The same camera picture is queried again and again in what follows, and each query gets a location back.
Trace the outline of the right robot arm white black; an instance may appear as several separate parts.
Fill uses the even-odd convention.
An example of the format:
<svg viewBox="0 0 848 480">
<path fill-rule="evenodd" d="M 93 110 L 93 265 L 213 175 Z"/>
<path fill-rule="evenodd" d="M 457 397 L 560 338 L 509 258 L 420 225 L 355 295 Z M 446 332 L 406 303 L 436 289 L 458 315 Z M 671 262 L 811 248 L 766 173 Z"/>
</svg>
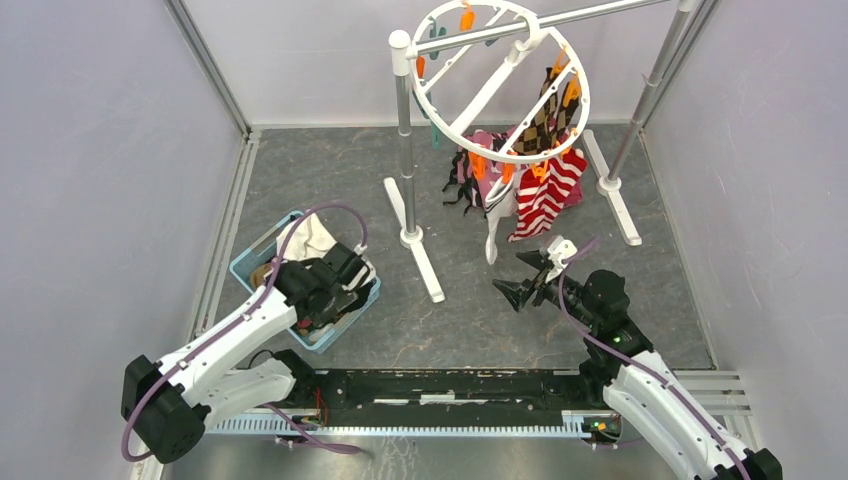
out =
<svg viewBox="0 0 848 480">
<path fill-rule="evenodd" d="M 568 275 L 580 255 L 522 252 L 537 275 L 492 282 L 515 311 L 549 302 L 576 326 L 589 354 L 579 367 L 580 400 L 618 413 L 679 479 L 782 478 L 769 449 L 756 450 L 729 433 L 667 366 L 628 314 L 623 276 L 599 269 L 579 282 Z"/>
</svg>

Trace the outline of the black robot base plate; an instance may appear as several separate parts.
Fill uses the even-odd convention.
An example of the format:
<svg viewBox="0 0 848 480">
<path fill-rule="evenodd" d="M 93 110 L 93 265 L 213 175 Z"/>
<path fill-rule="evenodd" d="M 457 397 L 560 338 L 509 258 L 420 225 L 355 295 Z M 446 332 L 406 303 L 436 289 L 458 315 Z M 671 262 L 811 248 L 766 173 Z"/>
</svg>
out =
<svg viewBox="0 0 848 480">
<path fill-rule="evenodd" d="M 298 373 L 274 406 L 316 410 L 327 427 L 557 426 L 563 412 L 610 412 L 603 382 L 551 369 L 341 369 Z"/>
</svg>

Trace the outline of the metal clothes rack frame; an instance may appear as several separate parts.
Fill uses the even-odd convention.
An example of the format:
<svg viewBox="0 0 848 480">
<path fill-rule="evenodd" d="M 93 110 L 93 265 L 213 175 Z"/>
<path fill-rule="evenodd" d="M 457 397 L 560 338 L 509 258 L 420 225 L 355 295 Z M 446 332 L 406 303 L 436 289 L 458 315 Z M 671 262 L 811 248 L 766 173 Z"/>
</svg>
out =
<svg viewBox="0 0 848 480">
<path fill-rule="evenodd" d="M 643 5 L 641 1 L 610 1 L 589 6 L 600 7 L 602 11 L 600 13 L 594 13 L 585 19 L 634 10 L 643 7 Z M 622 237 L 629 246 L 641 245 L 642 238 L 620 193 L 620 171 L 637 134 L 645 123 L 650 109 L 657 103 L 657 90 L 662 84 L 667 68 L 670 66 L 678 48 L 685 43 L 685 30 L 697 5 L 695 1 L 680 1 L 677 3 L 675 15 L 663 40 L 654 66 L 645 80 L 645 86 L 628 125 L 625 139 L 622 141 L 614 161 L 612 163 L 605 161 L 593 132 L 585 128 L 583 134 L 578 138 L 583 140 L 588 150 L 589 160 L 598 178 L 597 190 L 607 199 Z M 424 233 L 416 218 L 415 166 L 411 140 L 411 101 L 415 98 L 413 96 L 400 96 L 395 75 L 394 78 L 398 118 L 397 132 L 400 142 L 400 177 L 398 179 L 391 177 L 385 178 L 383 181 L 384 188 L 400 225 L 400 242 L 411 252 L 431 301 L 440 303 L 445 299 L 445 291 L 438 280 L 426 252 L 423 244 Z"/>
</svg>

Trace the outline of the white round clip hanger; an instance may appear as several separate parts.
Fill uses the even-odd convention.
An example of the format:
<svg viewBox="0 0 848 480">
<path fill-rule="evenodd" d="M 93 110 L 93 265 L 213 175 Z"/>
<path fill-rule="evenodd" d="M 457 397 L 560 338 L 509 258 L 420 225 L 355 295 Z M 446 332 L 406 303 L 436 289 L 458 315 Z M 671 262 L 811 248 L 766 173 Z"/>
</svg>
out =
<svg viewBox="0 0 848 480">
<path fill-rule="evenodd" d="M 429 122 L 456 145 L 493 161 L 516 165 L 532 164 L 559 155 L 583 134 L 589 120 L 591 94 L 582 61 L 558 27 L 601 11 L 600 7 L 587 7 L 539 16 L 511 1 L 443 3 L 421 20 L 414 33 L 395 30 L 389 35 L 391 64 L 398 82 L 399 95 L 413 96 Z M 445 36 L 433 40 L 428 38 L 429 16 L 435 17 L 440 26 L 447 28 Z M 428 98 L 428 93 L 435 89 L 452 68 L 461 63 L 474 46 L 518 34 L 523 37 L 513 41 L 506 48 L 502 62 L 474 94 L 468 105 L 455 118 L 445 119 L 438 107 Z M 570 135 L 559 144 L 553 144 L 536 155 L 525 156 L 513 150 L 518 137 L 544 103 L 544 98 L 538 98 L 501 147 L 492 149 L 467 138 L 468 128 L 477 122 L 480 114 L 507 80 L 547 41 L 556 45 L 558 54 L 565 47 L 570 57 L 567 68 L 555 78 L 547 95 L 564 93 L 569 80 L 575 75 L 578 76 L 582 89 L 581 104 L 571 122 Z M 432 51 L 440 52 L 435 61 L 430 60 L 428 56 Z"/>
</svg>

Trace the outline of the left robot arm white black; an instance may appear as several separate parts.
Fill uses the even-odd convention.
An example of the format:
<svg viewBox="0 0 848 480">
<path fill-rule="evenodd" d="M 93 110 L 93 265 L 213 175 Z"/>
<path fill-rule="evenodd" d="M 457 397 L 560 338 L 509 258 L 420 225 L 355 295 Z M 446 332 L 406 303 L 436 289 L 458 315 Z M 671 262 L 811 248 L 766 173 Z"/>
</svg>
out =
<svg viewBox="0 0 848 480">
<path fill-rule="evenodd" d="M 359 309 L 375 276 L 364 255 L 340 243 L 318 258 L 276 260 L 265 283 L 206 333 L 156 361 L 132 360 L 121 398 L 124 458 L 172 463 L 208 428 L 247 409 L 280 400 L 306 405 L 313 379 L 283 360 L 248 370 L 236 365 L 301 321 L 318 326 Z"/>
</svg>

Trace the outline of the white sock black stripes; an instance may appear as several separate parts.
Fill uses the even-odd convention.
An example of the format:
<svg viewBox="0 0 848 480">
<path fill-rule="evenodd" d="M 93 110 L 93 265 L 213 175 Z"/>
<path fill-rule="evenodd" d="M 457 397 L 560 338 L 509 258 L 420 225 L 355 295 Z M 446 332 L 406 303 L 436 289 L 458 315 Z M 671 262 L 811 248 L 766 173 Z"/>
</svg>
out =
<svg viewBox="0 0 848 480">
<path fill-rule="evenodd" d="M 489 265 L 493 265 L 498 256 L 496 237 L 501 219 L 512 216 L 517 210 L 516 181 L 516 175 L 509 180 L 501 178 L 495 181 L 484 199 L 488 225 L 484 253 Z"/>
</svg>

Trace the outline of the brown argyle sock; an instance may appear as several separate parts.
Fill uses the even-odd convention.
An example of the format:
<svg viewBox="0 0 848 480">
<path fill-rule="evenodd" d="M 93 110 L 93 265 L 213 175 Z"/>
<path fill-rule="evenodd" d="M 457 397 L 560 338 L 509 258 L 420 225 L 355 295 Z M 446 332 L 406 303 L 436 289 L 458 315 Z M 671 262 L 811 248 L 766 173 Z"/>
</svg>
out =
<svg viewBox="0 0 848 480">
<path fill-rule="evenodd" d="M 581 93 L 580 81 L 578 76 L 575 75 L 569 80 L 557 111 L 556 128 L 554 130 L 556 142 L 562 142 L 570 135 L 571 122 L 581 104 Z"/>
<path fill-rule="evenodd" d="M 559 105 L 558 94 L 547 95 L 557 74 L 553 67 L 547 67 L 545 77 L 539 91 L 539 98 L 544 98 L 542 107 L 534 114 L 528 126 L 523 130 L 513 145 L 513 150 L 521 155 L 536 155 L 551 147 L 551 120 Z"/>
</svg>

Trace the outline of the red white striped sock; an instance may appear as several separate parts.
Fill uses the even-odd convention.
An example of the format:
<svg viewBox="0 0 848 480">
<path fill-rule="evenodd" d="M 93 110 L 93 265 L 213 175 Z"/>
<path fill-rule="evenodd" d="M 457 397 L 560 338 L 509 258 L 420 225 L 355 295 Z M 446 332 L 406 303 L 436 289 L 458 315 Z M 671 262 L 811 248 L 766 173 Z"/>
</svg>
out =
<svg viewBox="0 0 848 480">
<path fill-rule="evenodd" d="M 587 167 L 579 148 L 569 148 L 549 160 L 547 177 L 534 200 L 534 210 L 540 215 L 538 234 L 548 231 L 563 210 L 582 201 L 581 176 Z"/>
</svg>

